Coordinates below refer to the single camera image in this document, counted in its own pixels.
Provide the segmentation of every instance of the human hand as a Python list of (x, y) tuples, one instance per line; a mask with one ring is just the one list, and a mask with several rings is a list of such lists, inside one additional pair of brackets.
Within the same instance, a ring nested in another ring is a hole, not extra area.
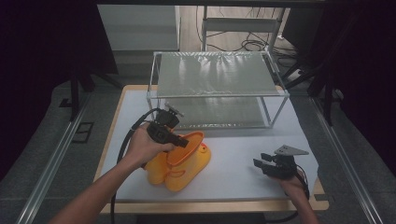
[[(303, 172), (298, 171), (298, 174), (302, 178), (304, 178)], [(304, 186), (295, 175), (290, 179), (279, 179), (272, 176), (269, 177), (278, 182), (280, 187), (285, 190), (286, 194), (288, 194), (289, 197), (291, 197), (292, 199), (302, 198), (302, 196), (306, 198), (304, 193)]]
[(174, 149), (171, 143), (159, 144), (151, 139), (147, 132), (149, 123), (141, 125), (134, 131), (128, 150), (123, 158), (124, 161), (136, 164), (138, 168), (142, 164), (151, 161), (158, 153)]

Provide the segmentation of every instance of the metal rail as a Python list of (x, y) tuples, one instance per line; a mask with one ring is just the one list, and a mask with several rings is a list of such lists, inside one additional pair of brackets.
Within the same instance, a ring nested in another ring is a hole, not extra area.
[(72, 141), (73, 135), (76, 132), (79, 123), (81, 122), (90, 98), (91, 94), (87, 93), (82, 99), (81, 108), (76, 118), (74, 119), (74, 121), (69, 122), (64, 132), (64, 135), (62, 136), (61, 140), (58, 143), (58, 146), (52, 153), (46, 168), (44, 169), (37, 183), (35, 184), (35, 188), (33, 189), (29, 199), (23, 207), (16, 223), (32, 223), (35, 219), (35, 215), (37, 214), (37, 211), (41, 203), (43, 202), (48, 189), (50, 188), (53, 177), (55, 177), (55, 174), (58, 171), (62, 159), (64, 158), (64, 154), (67, 151), (70, 142)]
[(310, 98), (310, 100), (313, 103), (315, 109), (317, 110), (317, 115), (320, 120), (320, 123), (323, 129), (325, 130), (326, 134), (328, 135), (329, 139), (331, 140), (332, 148), (335, 152), (335, 155), (340, 161), (341, 167), (343, 168), (346, 177), (349, 181), (349, 184), (351, 185), (353, 191), (355, 192), (358, 201), (361, 204), (361, 208), (363, 209), (363, 212), (367, 216), (367, 219), (372, 224), (383, 223), (381, 217), (377, 212), (375, 203), (373, 202), (368, 190), (366, 189), (366, 187), (364, 187), (363, 183), (361, 182), (361, 179), (356, 173), (355, 168), (353, 168), (353, 165), (351, 164), (348, 155), (346, 154), (346, 151), (343, 148), (343, 145), (338, 139), (335, 130), (333, 129), (333, 127), (328, 125), (326, 119), (322, 116), (321, 113), (322, 109), (320, 103), (318, 102), (318, 99)]

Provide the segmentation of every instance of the human arm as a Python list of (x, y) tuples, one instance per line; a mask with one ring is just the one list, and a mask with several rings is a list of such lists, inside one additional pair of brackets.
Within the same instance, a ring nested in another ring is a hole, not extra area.
[(279, 183), (280, 187), (285, 190), (286, 194), (289, 195), (291, 202), (297, 209), (301, 223), (319, 223), (317, 215), (315, 214), (314, 210), (311, 207), (311, 204), (305, 196), (303, 184), (296, 176), (292, 177), (291, 179), (273, 179), (276, 180)]
[(50, 223), (93, 223), (109, 199), (133, 171), (150, 161), (159, 152), (174, 148), (172, 144), (155, 143), (147, 133), (148, 126), (149, 124), (146, 123), (136, 129), (122, 160), (80, 193)]

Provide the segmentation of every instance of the metal frame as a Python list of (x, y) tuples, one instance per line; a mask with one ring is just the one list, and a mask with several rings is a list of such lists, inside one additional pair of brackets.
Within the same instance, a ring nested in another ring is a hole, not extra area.
[(359, 200), (359, 203), (361, 204), (361, 208), (363, 209), (363, 212), (366, 214), (367, 219), (372, 224), (383, 223), (381, 216), (378, 214), (373, 199), (371, 198), (366, 187), (364, 187), (363, 183), (361, 182), (361, 179), (356, 173), (355, 168), (353, 168), (353, 165), (349, 160), (349, 157), (346, 154), (343, 145), (338, 139), (337, 133), (335, 132), (334, 128), (328, 124), (325, 117), (323, 117), (322, 107), (320, 106), (320, 102), (318, 101), (318, 99), (314, 99), (314, 98), (310, 98), (310, 100), (317, 111), (320, 124), (322, 125), (325, 133), (327, 134), (327, 137), (330, 139), (330, 142), (332, 143), (332, 149), (334, 150), (334, 153), (337, 156), (341, 164), (341, 167), (343, 168), (346, 174), (350, 186), (352, 187), (353, 191), (356, 194), (356, 197)]
[[(211, 54), (211, 53), (216, 53), (216, 52), (202, 52), (203, 54)], [(276, 78), (273, 77), (274, 82), (278, 82), (278, 85), (280, 85), (280, 87), (284, 90), (283, 94), (268, 94), (268, 95), (238, 95), (237, 97), (258, 97), (260, 98), (260, 102), (262, 103), (262, 118), (263, 118), (263, 126), (251, 126), (251, 127), (233, 127), (233, 128), (257, 128), (257, 129), (272, 129), (275, 125), (275, 122), (277, 120), (277, 118), (279, 117), (280, 112), (283, 109), (283, 106), (285, 105), (285, 103), (287, 102), (287, 100), (289, 99), (290, 95), (289, 92), (285, 89), (285, 86), (283, 85), (282, 80), (280, 79), (280, 74), (279, 74), (279, 70), (270, 54), (270, 52), (268, 51), (268, 47), (266, 47), (264, 49), (264, 51), (260, 52), (261, 56), (264, 57), (265, 59), (267, 59), (268, 63), (271, 65), (271, 68), (273, 70), (273, 72), (276, 75)], [(161, 63), (161, 60), (158, 59), (158, 57), (162, 56), (162, 52), (161, 51), (156, 51), (154, 52), (154, 59), (153, 59), (153, 64), (151, 66), (151, 75), (150, 75), (150, 81), (148, 84), (148, 92), (147, 92), (147, 101), (148, 101), (148, 108), (152, 109), (154, 107), (162, 107), (162, 100), (166, 99), (166, 98), (201, 98), (201, 97), (208, 97), (208, 96), (157, 96), (156, 93), (152, 93), (153, 89), (153, 84), (152, 84), (152, 80), (155, 74), (159, 75), (159, 71), (160, 71), (160, 67), (159, 67), (159, 63)], [(223, 95), (212, 95), (210, 97), (227, 97), (227, 96), (223, 96)], [(270, 116), (266, 103), (265, 103), (265, 99), (266, 97), (283, 97), (283, 100), (281, 101), (281, 103), (279, 104), (279, 109), (276, 111), (276, 113), (273, 115), (273, 117)], [(157, 103), (155, 105), (153, 105), (153, 103), (151, 102), (152, 100), (156, 100)], [(180, 130), (191, 130), (194, 129), (196, 127), (178, 127)], [(204, 127), (204, 126), (200, 126), (199, 128), (201, 129), (222, 129), (225, 128), (225, 126), (211, 126), (211, 127)]]
[(64, 158), (64, 154), (66, 153), (70, 142), (72, 141), (73, 135), (76, 132), (79, 123), (81, 122), (90, 98), (91, 94), (87, 93), (87, 95), (82, 100), (81, 108), (78, 114), (73, 121), (69, 122), (66, 130), (64, 131), (64, 135), (49, 158), (46, 168), (35, 184), (35, 188), (23, 207), (16, 223), (32, 223), (35, 219), (35, 215), (37, 214), (38, 209), (40, 208), (40, 205), (43, 202), (48, 189), (50, 188), (52, 179), (55, 177), (56, 172), (61, 165), (62, 159)]
[(276, 41), (277, 33), (282, 24), (285, 8), (276, 19), (255, 19), (255, 18), (208, 18), (207, 6), (204, 6), (204, 17), (202, 21), (202, 46), (201, 51), (206, 51), (206, 33), (208, 31), (217, 32), (254, 32), (271, 33), (268, 51), (272, 53)]

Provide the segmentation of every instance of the yellow rubber boot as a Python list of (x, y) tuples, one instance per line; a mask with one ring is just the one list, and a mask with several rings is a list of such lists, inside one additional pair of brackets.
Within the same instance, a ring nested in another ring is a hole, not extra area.
[(148, 171), (148, 182), (150, 184), (158, 185), (165, 180), (166, 174), (169, 171), (166, 164), (166, 157), (165, 152), (160, 152), (144, 167)]
[(184, 189), (210, 161), (210, 149), (202, 143), (204, 134), (189, 133), (183, 138), (189, 140), (186, 147), (176, 147), (168, 153), (167, 163), (170, 171), (165, 185), (171, 191)]

